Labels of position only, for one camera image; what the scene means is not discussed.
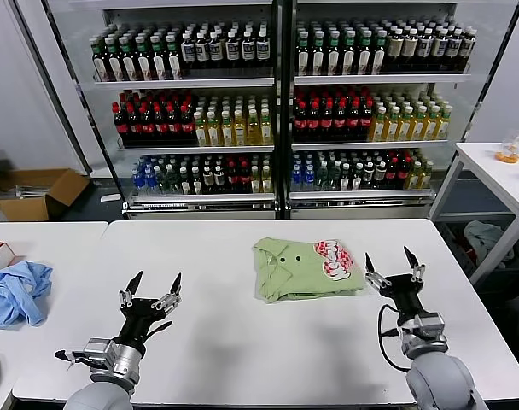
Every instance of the shelf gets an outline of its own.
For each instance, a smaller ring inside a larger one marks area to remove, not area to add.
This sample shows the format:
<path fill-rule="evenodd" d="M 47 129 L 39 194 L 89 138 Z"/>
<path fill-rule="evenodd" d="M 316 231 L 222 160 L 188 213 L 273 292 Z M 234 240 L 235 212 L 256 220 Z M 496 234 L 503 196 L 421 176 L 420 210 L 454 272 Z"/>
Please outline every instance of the shelf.
<path fill-rule="evenodd" d="M 462 83 L 471 74 L 380 74 L 304 75 L 294 77 L 295 85 Z"/>
<path fill-rule="evenodd" d="M 153 90 L 165 88 L 238 88 L 238 87 L 271 87 L 275 84 L 272 77 L 257 79 L 180 79 L 157 81 L 110 81 L 97 82 L 95 86 L 104 90 Z"/>
<path fill-rule="evenodd" d="M 392 141 L 388 143 L 293 143 L 293 151 L 324 151 L 330 149 L 398 149 L 440 147 L 447 144 L 447 140 L 440 141 Z"/>
<path fill-rule="evenodd" d="M 271 4 L 272 0 L 70 0 L 73 9 L 150 9 L 165 7 L 253 6 Z"/>
<path fill-rule="evenodd" d="M 389 200 L 407 198 L 430 198 L 432 190 L 316 190 L 312 192 L 290 192 L 291 202 L 335 202 L 335 201 L 363 201 L 363 200 Z"/>
<path fill-rule="evenodd" d="M 272 152 L 274 145 L 252 145 L 245 147 L 167 147 L 167 148 L 119 148 L 118 152 L 135 155 L 162 154 L 230 154 L 239 152 Z"/>

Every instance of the white table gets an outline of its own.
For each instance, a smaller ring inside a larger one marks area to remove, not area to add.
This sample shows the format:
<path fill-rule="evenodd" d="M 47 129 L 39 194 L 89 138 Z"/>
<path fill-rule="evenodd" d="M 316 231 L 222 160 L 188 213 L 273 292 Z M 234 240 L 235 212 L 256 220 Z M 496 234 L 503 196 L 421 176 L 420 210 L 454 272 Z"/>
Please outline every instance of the white table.
<path fill-rule="evenodd" d="M 470 277 L 470 282 L 475 286 L 485 280 L 519 239 L 519 161 L 516 164 L 498 161 L 495 159 L 498 150 L 500 143 L 458 143 L 458 155 L 429 212 L 429 218 L 436 220 L 459 173 L 466 165 L 516 215 L 504 235 Z"/>
<path fill-rule="evenodd" d="M 123 324 L 118 290 L 143 270 L 139 296 L 161 296 L 182 272 L 174 324 L 146 343 L 132 402 L 144 405 L 322 406 L 411 403 L 405 375 L 382 358 L 377 313 L 389 302 L 362 296 L 266 304 L 255 296 L 252 246 L 262 237 L 342 240 L 378 272 L 409 272 L 403 245 L 426 263 L 426 309 L 447 322 L 449 353 L 462 359 L 487 400 L 519 398 L 519 365 L 429 220 L 117 221 L 91 269 L 48 323 L 49 337 L 17 381 L 23 400 L 64 401 L 89 372 L 56 360 L 57 349 L 112 337 Z M 388 314 L 384 329 L 395 325 Z M 398 338 L 386 341 L 409 365 Z"/>
<path fill-rule="evenodd" d="M 0 409 L 9 407 L 11 389 L 21 368 L 44 342 L 44 326 L 50 315 L 63 304 L 62 296 L 80 280 L 81 270 L 75 267 L 85 268 L 81 262 L 86 261 L 107 227 L 106 222 L 0 223 L 0 241 L 8 243 L 18 259 L 53 268 L 52 289 L 44 300 L 47 320 L 38 327 L 22 324 L 12 330 L 0 330 Z"/>

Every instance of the yellow juice bottle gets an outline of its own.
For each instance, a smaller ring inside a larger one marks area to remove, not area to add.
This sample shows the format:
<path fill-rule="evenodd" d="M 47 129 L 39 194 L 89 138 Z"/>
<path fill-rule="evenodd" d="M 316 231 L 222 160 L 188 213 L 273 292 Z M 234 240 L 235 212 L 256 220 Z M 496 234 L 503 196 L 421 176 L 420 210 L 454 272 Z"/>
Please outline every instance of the yellow juice bottle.
<path fill-rule="evenodd" d="M 438 124 L 434 129 L 434 137 L 432 139 L 447 139 L 447 127 L 449 127 L 449 117 L 453 107 L 451 105 L 445 105 L 441 117 L 438 119 Z"/>
<path fill-rule="evenodd" d="M 261 126 L 258 123 L 258 112 L 255 108 L 248 111 L 248 144 L 261 145 Z"/>
<path fill-rule="evenodd" d="M 423 141 L 432 141 L 434 137 L 434 129 L 438 124 L 438 118 L 440 117 L 440 107 L 433 105 L 430 109 L 430 114 L 424 123 L 423 135 L 421 139 Z"/>
<path fill-rule="evenodd" d="M 394 141 L 396 138 L 396 129 L 399 124 L 399 107 L 393 106 L 390 115 L 385 119 L 385 125 L 382 130 L 382 141 Z"/>
<path fill-rule="evenodd" d="M 417 108 L 417 115 L 415 115 L 415 118 L 411 120 L 410 133 L 407 134 L 408 141 L 421 140 L 426 116 L 427 108 L 424 105 L 419 105 Z"/>
<path fill-rule="evenodd" d="M 411 113 L 413 113 L 413 108 L 409 105 L 405 106 L 404 113 L 399 119 L 398 129 L 396 130 L 396 141 L 407 140 L 407 134 L 410 131 Z"/>
<path fill-rule="evenodd" d="M 382 131 L 385 126 L 385 113 L 387 109 L 383 106 L 377 109 L 376 118 L 373 121 L 373 124 L 370 127 L 370 135 L 368 136 L 368 141 L 382 141 Z"/>
<path fill-rule="evenodd" d="M 235 123 L 233 124 L 233 128 L 235 129 L 236 145 L 240 147 L 246 145 L 246 126 L 244 124 L 244 120 L 242 119 L 242 110 L 240 109 L 235 110 Z"/>
<path fill-rule="evenodd" d="M 224 146 L 230 147 L 233 144 L 233 121 L 229 111 L 222 111 L 222 133 L 224 134 Z"/>

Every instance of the white wall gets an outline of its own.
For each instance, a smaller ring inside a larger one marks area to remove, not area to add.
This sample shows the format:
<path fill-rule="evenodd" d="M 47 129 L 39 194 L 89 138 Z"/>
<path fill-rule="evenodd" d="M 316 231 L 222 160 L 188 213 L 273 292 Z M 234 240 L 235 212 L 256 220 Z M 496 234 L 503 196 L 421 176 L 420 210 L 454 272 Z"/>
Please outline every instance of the white wall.
<path fill-rule="evenodd" d="M 0 165 L 85 169 L 44 88 L 12 10 L 0 0 Z"/>

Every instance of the black cable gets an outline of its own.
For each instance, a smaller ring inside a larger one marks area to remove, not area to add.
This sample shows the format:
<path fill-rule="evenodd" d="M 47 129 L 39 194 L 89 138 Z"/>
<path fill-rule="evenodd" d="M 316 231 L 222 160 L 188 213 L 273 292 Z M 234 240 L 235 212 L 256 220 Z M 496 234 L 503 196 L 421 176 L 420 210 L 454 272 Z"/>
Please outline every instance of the black cable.
<path fill-rule="evenodd" d="M 400 370 L 401 372 L 406 373 L 406 372 L 410 371 L 411 369 L 407 369 L 405 367 L 400 367 L 400 366 L 394 364 L 394 362 L 392 360 L 390 360 L 390 358 L 388 357 L 387 352 L 385 352 L 385 347 L 382 344 L 381 322 L 382 322 L 382 313 L 385 311 L 386 308 L 389 308 L 393 312 L 399 313 L 399 311 L 397 309 L 395 309 L 394 307 L 392 307 L 390 305 L 381 306 L 381 310 L 379 310 L 379 316 L 377 316 L 377 338 L 379 339 L 379 349 L 381 350 L 382 357 L 387 361 L 387 363 L 390 366 L 392 366 L 396 370 Z"/>

